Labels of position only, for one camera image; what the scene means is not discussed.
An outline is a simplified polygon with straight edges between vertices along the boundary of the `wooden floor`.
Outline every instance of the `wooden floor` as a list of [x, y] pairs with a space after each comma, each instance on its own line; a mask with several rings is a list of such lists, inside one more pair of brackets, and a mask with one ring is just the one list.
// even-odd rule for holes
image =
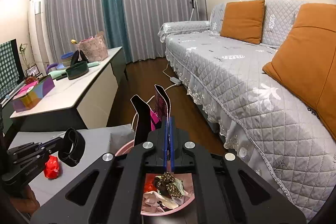
[[[154, 84], [166, 88], [172, 85], [169, 78], [162, 72], [167, 66], [165, 58], [149, 59], [138, 61], [127, 65], [128, 81], [123, 78], [108, 121], [108, 126], [118, 126], [131, 123], [135, 110], [131, 104], [131, 97], [138, 94], [144, 101], [149, 100], [155, 93]], [[176, 76], [172, 68], [168, 66], [166, 73]], [[191, 141], [206, 147], [209, 152], [223, 155], [224, 147], [218, 135], [215, 135], [192, 98], [186, 94], [186, 89], [181, 86], [174, 86], [167, 90], [172, 103], [171, 115], [175, 117], [176, 127], [189, 132]], [[154, 99], [150, 102], [154, 108]]]

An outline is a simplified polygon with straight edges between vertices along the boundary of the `pink bin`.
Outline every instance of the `pink bin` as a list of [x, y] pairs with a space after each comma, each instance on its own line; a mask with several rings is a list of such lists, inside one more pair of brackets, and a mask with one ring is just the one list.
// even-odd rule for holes
[[[134, 143], [134, 140], [133, 141], [130, 141], [129, 143], [126, 143], [122, 148], [120, 148], [117, 153], [115, 154], [116, 156], [120, 156], [122, 154], [126, 154], [128, 153], [132, 147], [133, 147], [133, 143]], [[192, 175], [191, 174], [178, 174], [178, 175], [175, 175], [177, 178], [179, 178], [180, 180], [183, 180], [183, 181], [188, 181], [190, 183], [192, 183], [193, 181], [193, 178], [192, 178]], [[181, 206], [175, 208], [175, 209], [172, 209], [168, 212], [162, 212], [162, 213], [149, 213], [149, 212], [144, 212], [144, 211], [141, 211], [141, 214], [144, 215], [144, 216], [165, 216], [165, 215], [170, 215], [170, 214], [173, 214], [173, 213], [176, 213], [177, 211], [185, 208], [186, 206], [188, 206], [193, 200], [195, 199], [195, 195], [192, 194], [191, 197], [185, 201]]]

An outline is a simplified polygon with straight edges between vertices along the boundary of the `power adapter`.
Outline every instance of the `power adapter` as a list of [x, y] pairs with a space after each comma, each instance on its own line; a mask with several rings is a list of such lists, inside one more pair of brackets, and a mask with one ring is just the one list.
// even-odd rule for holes
[[182, 82], [179, 79], [177, 79], [176, 77], [171, 77], [170, 81], [172, 81], [176, 85], [181, 85], [182, 84]]

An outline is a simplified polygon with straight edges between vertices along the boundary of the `sofa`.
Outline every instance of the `sofa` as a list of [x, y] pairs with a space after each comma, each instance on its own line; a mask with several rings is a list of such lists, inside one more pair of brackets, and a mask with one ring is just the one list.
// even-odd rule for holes
[[303, 3], [265, 0], [258, 45], [219, 35], [226, 4], [210, 21], [164, 23], [158, 36], [187, 94], [219, 124], [224, 147], [318, 223], [335, 205], [336, 143], [313, 110], [262, 71]]

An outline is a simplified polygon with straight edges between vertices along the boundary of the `pink basket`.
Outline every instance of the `pink basket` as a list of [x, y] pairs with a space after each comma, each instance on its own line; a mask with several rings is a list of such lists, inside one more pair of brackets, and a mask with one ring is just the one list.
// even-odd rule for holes
[[[120, 156], [122, 154], [128, 153], [133, 148], [133, 144], [134, 144], [134, 140], [130, 141], [129, 143], [126, 143], [122, 148], [120, 148], [117, 151], [117, 153], [115, 155]], [[175, 176], [178, 176], [178, 178], [183, 180], [183, 181], [187, 180], [187, 181], [191, 181], [191, 183], [193, 181], [193, 178], [192, 178], [191, 174], [178, 174], [178, 175], [175, 175]], [[195, 195], [192, 194], [192, 196], [185, 203], [183, 203], [181, 206], [179, 206], [175, 209], [172, 209], [168, 212], [149, 213], [149, 212], [141, 211], [141, 214], [144, 215], [144, 216], [166, 216], [166, 215], [170, 215], [170, 214], [176, 213], [177, 211], [187, 207], [194, 199], [195, 199]]]
[[95, 37], [80, 41], [77, 45], [82, 50], [89, 62], [103, 61], [109, 56], [104, 40], [104, 36], [100, 33]]

